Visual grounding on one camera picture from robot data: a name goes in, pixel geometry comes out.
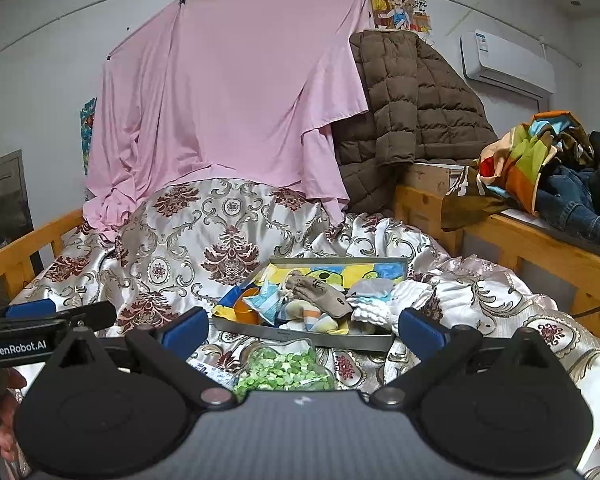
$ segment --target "patterned satin bedspread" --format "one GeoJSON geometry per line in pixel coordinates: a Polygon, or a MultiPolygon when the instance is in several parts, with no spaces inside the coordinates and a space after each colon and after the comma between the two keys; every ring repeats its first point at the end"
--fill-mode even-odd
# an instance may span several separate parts
{"type": "MultiPolygon", "coordinates": [[[[474,256],[450,258],[392,218],[349,214],[331,226],[319,202],[286,189],[225,179],[169,186],[130,217],[115,243],[80,227],[14,303],[51,298],[62,310],[108,299],[118,310],[108,334],[121,335],[138,324],[161,326],[193,306],[210,311],[271,256],[403,256],[410,277],[433,286],[424,310],[445,326],[468,324],[496,337],[520,326],[538,330],[592,409],[594,435],[580,470],[600,480],[600,341],[509,269],[474,256]]],[[[195,357],[233,372],[257,344],[210,327],[195,357]]],[[[319,348],[318,357],[338,388],[366,394],[418,363],[399,340],[388,354],[319,348]]],[[[24,373],[31,378],[33,370],[24,373]]]]}

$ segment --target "folded cloth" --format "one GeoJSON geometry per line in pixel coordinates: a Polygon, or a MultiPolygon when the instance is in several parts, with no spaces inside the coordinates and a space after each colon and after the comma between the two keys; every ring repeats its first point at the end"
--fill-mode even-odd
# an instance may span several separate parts
{"type": "Polygon", "coordinates": [[[389,298],[389,294],[394,288],[394,280],[389,278],[372,278],[370,280],[360,280],[353,284],[347,292],[347,297],[365,296],[366,298],[389,298]]]}
{"type": "Polygon", "coordinates": [[[338,323],[328,314],[305,300],[291,300],[282,306],[278,319],[290,321],[304,320],[304,328],[309,332],[327,333],[338,329],[338,323]]]}
{"type": "Polygon", "coordinates": [[[372,298],[349,298],[354,308],[351,320],[381,326],[398,335],[400,313],[409,307],[421,309],[432,294],[433,288],[428,283],[405,280],[394,287],[387,303],[372,298]]]}
{"type": "Polygon", "coordinates": [[[349,304],[353,307],[352,321],[362,321],[381,326],[387,330],[391,329],[389,320],[392,311],[384,301],[373,298],[364,298],[363,300],[350,298],[349,304]]]}
{"type": "Polygon", "coordinates": [[[284,288],[290,290],[296,300],[305,300],[323,313],[338,319],[352,311],[344,294],[313,276],[303,276],[293,271],[286,278],[284,288]]]}
{"type": "Polygon", "coordinates": [[[296,332],[306,332],[306,326],[302,319],[290,319],[285,324],[280,325],[282,330],[296,330],[296,332]]]}
{"type": "Polygon", "coordinates": [[[349,335],[372,335],[376,332],[376,326],[361,321],[349,322],[349,335]]]}

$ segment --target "wooden bed rail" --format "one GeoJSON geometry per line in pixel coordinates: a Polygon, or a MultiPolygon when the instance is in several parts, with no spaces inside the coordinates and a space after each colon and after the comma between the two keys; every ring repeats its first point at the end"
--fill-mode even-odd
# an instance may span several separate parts
{"type": "Polygon", "coordinates": [[[81,224],[82,209],[76,209],[0,249],[0,277],[5,278],[10,300],[35,278],[29,257],[47,244],[57,257],[64,248],[62,235],[81,224]]]}
{"type": "MultiPolygon", "coordinates": [[[[495,214],[463,230],[440,227],[442,197],[409,186],[398,186],[394,216],[435,238],[452,256],[459,256],[464,233],[498,247],[498,263],[520,273],[522,261],[541,267],[576,289],[569,313],[574,316],[600,306],[600,256],[556,240],[535,227],[495,214]]],[[[600,312],[578,319],[600,338],[600,312]]]]}

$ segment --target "plastic bag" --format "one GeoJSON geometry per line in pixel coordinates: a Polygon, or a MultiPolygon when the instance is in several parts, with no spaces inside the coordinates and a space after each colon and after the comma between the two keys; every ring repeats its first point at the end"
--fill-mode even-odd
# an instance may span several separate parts
{"type": "Polygon", "coordinates": [[[197,359],[195,359],[193,357],[190,358],[187,361],[187,363],[189,363],[189,365],[192,368],[195,368],[200,373],[205,374],[209,379],[215,381],[218,384],[221,384],[225,388],[228,388],[230,390],[234,389],[235,381],[236,381],[236,377],[234,374],[226,372],[225,370],[222,370],[221,368],[216,368],[215,366],[210,365],[208,363],[203,363],[202,361],[198,361],[197,359]]]}
{"type": "Polygon", "coordinates": [[[333,390],[335,378],[316,361],[309,339],[267,344],[256,348],[247,363],[236,372],[236,396],[250,390],[333,390]]]}
{"type": "Polygon", "coordinates": [[[260,317],[270,325],[274,324],[276,314],[284,299],[285,297],[278,286],[269,280],[264,281],[260,291],[255,296],[242,298],[244,303],[256,310],[260,317]]]}

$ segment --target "colorful drawing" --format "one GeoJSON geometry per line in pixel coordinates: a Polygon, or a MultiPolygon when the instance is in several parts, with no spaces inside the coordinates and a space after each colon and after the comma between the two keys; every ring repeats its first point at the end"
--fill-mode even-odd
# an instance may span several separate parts
{"type": "Polygon", "coordinates": [[[84,105],[80,110],[80,138],[82,139],[82,161],[84,174],[89,169],[89,149],[91,148],[91,133],[93,130],[93,116],[96,111],[96,98],[84,105]]]}
{"type": "Polygon", "coordinates": [[[329,283],[339,290],[349,290],[359,280],[371,278],[389,278],[395,283],[404,279],[406,268],[401,262],[381,264],[337,264],[337,265],[310,265],[307,267],[283,266],[277,267],[269,264],[256,278],[255,283],[261,284],[264,280],[279,285],[285,281],[292,270],[298,270],[305,276],[313,276],[329,283]]]}
{"type": "Polygon", "coordinates": [[[371,6],[377,28],[412,30],[432,44],[427,0],[371,0],[371,6]]]}

